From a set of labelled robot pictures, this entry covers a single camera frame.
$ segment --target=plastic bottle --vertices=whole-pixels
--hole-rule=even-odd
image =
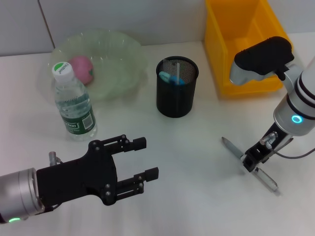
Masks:
[[[97,126],[85,86],[74,76],[68,62],[52,68],[56,80],[55,103],[72,139],[84,141],[95,136]]]

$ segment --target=yellow plastic bin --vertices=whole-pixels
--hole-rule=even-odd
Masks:
[[[272,36],[288,39],[267,0],[206,0],[206,4],[205,48],[220,94],[233,97],[280,89],[282,83],[276,76],[243,86],[229,79],[238,52]]]

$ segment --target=table surface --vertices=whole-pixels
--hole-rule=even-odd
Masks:
[[[315,33],[291,34],[306,65],[315,55]],[[159,179],[142,195],[104,206],[95,196],[64,203],[54,212],[0,226],[1,236],[190,236],[315,235],[315,154],[299,160],[273,156],[261,165],[279,185],[271,193],[221,144],[221,136],[247,150],[273,123],[285,95],[220,100],[201,42],[143,47],[148,79],[139,91],[94,105],[96,139],[126,134],[147,138],[147,148],[114,155],[118,179],[159,167]],[[199,67],[192,111],[183,118],[156,109],[158,62],[171,55]],[[0,58],[0,176],[49,166],[48,152],[62,161],[83,156],[88,142],[66,138],[46,75],[50,54]],[[282,153],[314,147],[315,132],[298,137]]]

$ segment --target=pink object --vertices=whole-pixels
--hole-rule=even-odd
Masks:
[[[88,84],[93,79],[93,65],[86,56],[76,56],[69,60],[75,76],[84,85]]]

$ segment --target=pen holder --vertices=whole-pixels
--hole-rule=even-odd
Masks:
[[[157,109],[165,116],[179,118],[192,108],[197,65],[186,57],[165,58],[157,65]]]

